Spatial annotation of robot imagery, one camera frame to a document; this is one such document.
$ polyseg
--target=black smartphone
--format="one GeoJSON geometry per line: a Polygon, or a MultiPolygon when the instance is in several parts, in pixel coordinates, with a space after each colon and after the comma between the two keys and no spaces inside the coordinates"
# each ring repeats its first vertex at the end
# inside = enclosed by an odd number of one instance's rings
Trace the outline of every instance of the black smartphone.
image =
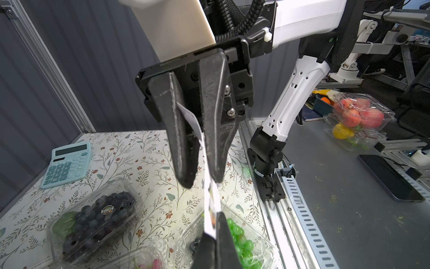
{"type": "Polygon", "coordinates": [[[391,198],[398,202],[423,202],[425,198],[378,155],[358,155],[358,159],[391,198]]]}

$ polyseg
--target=plastic clamshell container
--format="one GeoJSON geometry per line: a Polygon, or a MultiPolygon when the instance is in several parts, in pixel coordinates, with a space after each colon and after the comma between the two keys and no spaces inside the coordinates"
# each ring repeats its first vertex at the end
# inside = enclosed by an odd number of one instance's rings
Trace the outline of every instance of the plastic clamshell container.
{"type": "Polygon", "coordinates": [[[47,224],[56,268],[81,268],[105,241],[135,224],[142,199],[125,178],[115,178],[47,224]]]}
{"type": "Polygon", "coordinates": [[[395,113],[369,94],[339,93],[334,102],[333,113],[349,128],[381,130],[388,122],[395,121],[395,113]]]}
{"type": "MultiPolygon", "coordinates": [[[[254,243],[254,249],[252,250],[253,259],[261,261],[261,269],[276,268],[279,261],[278,249],[273,246],[273,244],[263,235],[261,235],[253,226],[247,223],[241,216],[239,216],[224,203],[221,203],[221,210],[227,219],[231,218],[237,225],[242,227],[245,231],[246,238],[254,243]]],[[[194,259],[189,246],[190,243],[196,238],[202,236],[203,223],[204,219],[202,211],[178,238],[178,251],[180,251],[184,261],[187,261],[190,266],[192,265],[194,259]]]]}
{"type": "Polygon", "coordinates": [[[155,247],[141,247],[96,269],[166,269],[166,260],[155,247]]]}
{"type": "Polygon", "coordinates": [[[333,113],[325,115],[324,121],[326,122],[324,131],[348,151],[366,150],[373,147],[377,142],[386,140],[386,133],[382,131],[364,129],[354,131],[352,128],[338,128],[336,125],[339,120],[333,113]],[[336,138],[333,134],[333,129],[337,129],[338,136],[343,135],[345,139],[336,138]]]}

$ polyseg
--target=gray wall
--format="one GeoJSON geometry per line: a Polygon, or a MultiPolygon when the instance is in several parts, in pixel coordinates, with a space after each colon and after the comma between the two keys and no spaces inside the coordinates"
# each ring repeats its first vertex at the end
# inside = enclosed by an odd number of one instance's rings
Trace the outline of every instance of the gray wall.
{"type": "Polygon", "coordinates": [[[80,132],[2,12],[0,33],[1,211],[80,132]]]}
{"type": "MultiPolygon", "coordinates": [[[[128,7],[117,0],[21,1],[97,131],[163,127],[146,109],[133,81],[158,58],[128,7]]],[[[251,117],[269,114],[296,57],[297,42],[252,60],[251,117]]]]}

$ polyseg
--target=white paper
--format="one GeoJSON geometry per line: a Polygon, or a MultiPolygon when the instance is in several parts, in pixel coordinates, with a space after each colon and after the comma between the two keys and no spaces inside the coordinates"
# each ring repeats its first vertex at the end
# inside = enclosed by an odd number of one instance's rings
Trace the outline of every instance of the white paper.
{"type": "Polygon", "coordinates": [[[205,165],[204,165],[205,173],[204,173],[204,184],[203,184],[203,191],[205,195],[204,231],[206,234],[216,239],[216,216],[218,212],[221,212],[221,200],[219,198],[218,186],[209,173],[208,159],[206,156],[205,136],[202,133],[202,130],[200,129],[199,122],[196,116],[194,115],[194,113],[192,113],[191,111],[189,111],[179,103],[177,103],[177,105],[182,115],[184,116],[185,120],[193,129],[194,135],[199,140],[200,145],[203,147],[203,156],[204,156],[204,162],[205,162],[205,165]]]}

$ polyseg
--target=calculator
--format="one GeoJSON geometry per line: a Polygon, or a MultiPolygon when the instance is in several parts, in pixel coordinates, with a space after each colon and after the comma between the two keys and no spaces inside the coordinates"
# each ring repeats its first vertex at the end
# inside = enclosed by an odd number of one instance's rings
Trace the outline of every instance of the calculator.
{"type": "Polygon", "coordinates": [[[70,183],[85,177],[91,160],[91,144],[80,142],[52,150],[51,163],[42,178],[42,189],[70,183]]]}

